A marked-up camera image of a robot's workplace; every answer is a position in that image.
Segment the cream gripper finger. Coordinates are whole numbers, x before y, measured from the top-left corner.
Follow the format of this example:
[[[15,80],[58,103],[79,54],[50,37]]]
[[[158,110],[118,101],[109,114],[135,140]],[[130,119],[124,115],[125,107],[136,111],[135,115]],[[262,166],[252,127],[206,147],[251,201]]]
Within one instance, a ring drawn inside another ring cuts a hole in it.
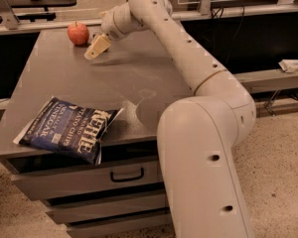
[[[86,52],[84,53],[84,57],[87,60],[94,60],[99,55],[104,53],[106,50],[109,49],[111,45],[110,38],[105,34],[96,35],[90,46],[87,48]]]

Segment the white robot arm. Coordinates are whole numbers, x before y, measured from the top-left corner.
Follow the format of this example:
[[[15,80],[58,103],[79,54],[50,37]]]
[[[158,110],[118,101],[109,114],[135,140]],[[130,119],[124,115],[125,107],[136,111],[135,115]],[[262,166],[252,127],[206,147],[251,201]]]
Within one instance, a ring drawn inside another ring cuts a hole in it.
[[[177,238],[255,238],[231,150],[255,123],[239,81],[172,17],[168,0],[128,0],[103,13],[93,60],[114,41],[150,29],[192,90],[163,112],[158,154]]]

